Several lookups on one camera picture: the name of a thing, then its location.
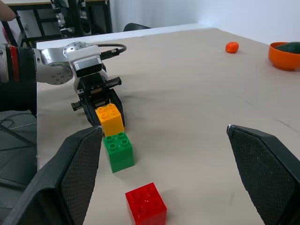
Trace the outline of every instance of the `white wall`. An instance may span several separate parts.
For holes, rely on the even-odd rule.
[[[110,0],[112,28],[123,31],[128,23],[152,28],[197,23],[201,0]]]
[[[266,44],[300,40],[300,0],[110,0],[114,32],[127,23],[202,23]]]
[[[270,44],[300,41],[300,0],[200,0],[199,23]]]

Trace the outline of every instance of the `lego block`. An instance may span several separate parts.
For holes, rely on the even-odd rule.
[[[113,173],[135,165],[132,145],[124,132],[106,137],[104,146]]]
[[[125,193],[134,225],[165,225],[167,208],[154,183]]]
[[[124,132],[122,116],[114,104],[108,104],[105,107],[99,107],[96,114],[102,125],[105,136],[117,135]]]

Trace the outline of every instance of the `floor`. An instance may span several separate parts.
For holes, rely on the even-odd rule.
[[[0,123],[37,142],[37,120],[27,112],[0,112]],[[0,130],[0,224],[37,172],[37,148]]]

